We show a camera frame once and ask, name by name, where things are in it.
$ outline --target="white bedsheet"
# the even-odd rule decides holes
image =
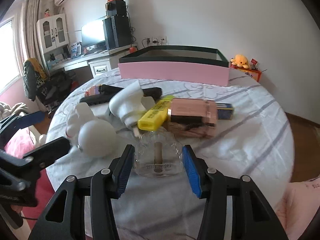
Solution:
[[[121,79],[119,69],[114,69],[82,85],[63,102],[52,119],[47,142],[65,136],[66,118],[84,91],[93,85],[110,84],[125,87],[135,80]],[[244,73],[231,69],[229,86],[140,80],[142,88],[161,87],[163,95],[179,98],[207,98],[220,103],[232,103],[235,114],[231,121],[218,121],[217,136],[213,139],[186,138],[209,167],[226,176],[239,178],[250,175],[275,208],[290,180],[294,146],[286,115],[275,99],[260,84]],[[68,155],[47,168],[48,177],[55,190],[68,175],[83,178],[108,167],[112,159],[122,154],[127,144],[136,145],[132,133],[121,122],[111,117],[119,145],[113,156],[92,159],[72,148]],[[168,178],[143,178],[131,173],[125,193],[113,200],[113,210],[121,239],[190,239],[197,237],[205,200],[192,193],[187,176],[181,173]],[[228,199],[225,239],[231,235],[231,199]],[[90,202],[85,203],[86,234],[92,236]]]

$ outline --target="computer tower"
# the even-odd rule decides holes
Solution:
[[[103,20],[107,49],[131,44],[131,32],[127,16],[113,15]]]

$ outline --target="white figurine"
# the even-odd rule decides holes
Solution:
[[[87,103],[79,103],[67,118],[66,136],[73,146],[91,157],[113,152],[116,132],[112,125],[94,116]]]

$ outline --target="desk drawer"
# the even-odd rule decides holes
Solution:
[[[90,64],[93,77],[108,72],[111,69],[109,61]]]

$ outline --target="metal screw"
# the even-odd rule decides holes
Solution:
[[[207,169],[207,172],[210,173],[210,174],[215,174],[217,172],[217,169],[215,168],[208,168]]]
[[[26,184],[24,182],[18,183],[18,191],[22,191],[26,188]]]
[[[110,173],[110,169],[108,169],[108,168],[105,168],[105,169],[101,170],[101,174],[103,174],[103,175],[107,175],[109,173]]]
[[[33,157],[32,157],[32,156],[29,156],[29,157],[25,158],[25,161],[26,161],[27,163],[29,163],[29,162],[33,161]]]
[[[75,176],[70,175],[67,177],[67,182],[73,182],[74,180],[75,180]]]
[[[250,179],[249,176],[244,175],[244,176],[242,176],[242,180],[245,181],[245,182],[249,182],[251,179]]]

